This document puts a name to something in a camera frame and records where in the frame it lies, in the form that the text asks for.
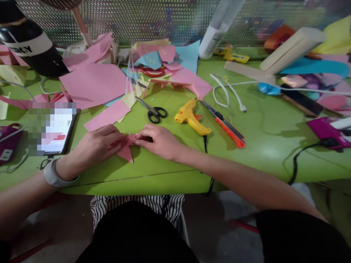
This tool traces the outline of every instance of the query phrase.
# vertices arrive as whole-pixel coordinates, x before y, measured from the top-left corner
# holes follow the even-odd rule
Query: black bottle
[[[53,42],[37,23],[25,17],[15,0],[0,1],[0,40],[40,75],[69,73]]]

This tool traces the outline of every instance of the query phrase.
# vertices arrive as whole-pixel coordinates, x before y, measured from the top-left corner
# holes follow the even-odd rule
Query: perforated metal
[[[60,46],[82,40],[73,15],[34,0],[17,0]],[[349,0],[246,0],[223,43],[261,45],[283,23],[324,29],[351,14]],[[219,0],[83,0],[79,6],[92,36],[113,31],[121,46],[170,38],[183,45],[205,34]]]

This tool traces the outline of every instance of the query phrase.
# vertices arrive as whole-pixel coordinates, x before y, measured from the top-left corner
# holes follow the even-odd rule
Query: craft table
[[[258,68],[260,62],[250,62],[248,65]],[[210,77],[210,73],[218,76],[227,76],[230,83],[250,81],[251,79],[223,69],[224,61],[213,57],[208,61],[200,61],[197,74],[212,86],[217,83]],[[39,81],[41,77],[29,71],[26,86],[37,95],[41,94]],[[59,91],[58,80],[48,80],[45,88],[48,92]],[[1,88],[4,95],[11,92],[12,99],[29,99],[29,94],[19,87],[4,86]],[[213,116],[198,103],[194,113],[202,115],[202,124],[212,130],[208,136],[208,153],[227,158],[250,167],[272,173],[284,181],[288,181],[293,169],[293,156],[304,146],[317,142],[317,137],[306,125],[310,119],[278,96],[268,96],[258,91],[256,84],[235,86],[247,113],[241,113],[238,102],[228,88],[230,107],[223,108],[216,105],[212,93],[207,94],[205,101],[214,109],[220,111],[225,118],[230,120],[246,139],[246,148],[238,149],[230,137],[215,122]],[[223,91],[218,88],[218,96],[223,96]],[[199,136],[188,124],[179,124],[174,116],[179,109],[195,95],[187,89],[159,85],[150,88],[145,96],[145,102],[151,106],[165,108],[169,116],[162,119],[161,124],[172,131],[176,138],[183,144],[204,151],[203,138]],[[77,118],[69,149],[73,149],[83,135],[87,132],[84,124],[103,110],[97,106],[83,110]],[[7,119],[0,121],[0,126],[19,122],[27,125],[26,110],[9,105]],[[136,102],[132,111],[115,126],[123,133],[137,133],[146,123],[147,110],[141,103]],[[11,165],[17,164],[27,148],[28,132],[22,136],[16,158]],[[199,171],[171,161],[163,160],[156,155],[132,146],[131,152],[134,164],[127,162],[119,156],[90,169],[81,175],[74,185],[62,189],[69,194],[88,195],[161,195],[179,193],[203,193],[208,191],[210,177]],[[0,191],[34,175],[40,163],[46,157],[28,157],[22,166],[9,174],[0,174]],[[298,158],[298,174],[296,182],[316,182],[347,178],[351,176],[351,149],[344,153],[328,150],[322,147],[308,149]],[[224,187],[215,183],[214,191]]]

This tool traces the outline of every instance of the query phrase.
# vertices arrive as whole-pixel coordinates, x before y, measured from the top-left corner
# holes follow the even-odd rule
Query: magenta device
[[[339,145],[328,147],[328,149],[342,152],[344,148],[351,147],[351,137],[344,134],[343,130],[338,130],[330,125],[337,121],[337,117],[322,117],[307,122],[307,125],[313,130],[319,139],[334,138]]]
[[[13,123],[9,126],[0,126],[0,140],[14,133],[15,131],[18,131],[18,128],[14,128],[18,126],[18,123]],[[0,142],[0,166],[12,160],[22,133],[23,131],[20,131],[5,141]]]

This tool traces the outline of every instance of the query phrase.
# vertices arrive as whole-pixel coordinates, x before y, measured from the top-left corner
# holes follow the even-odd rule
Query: orange utility knife
[[[202,104],[208,108],[212,115],[216,118],[216,122],[222,127],[222,129],[233,139],[238,148],[245,147],[245,138],[241,133],[235,129],[229,121],[223,118],[223,115],[218,111],[215,111],[210,105],[205,101],[201,101]]]

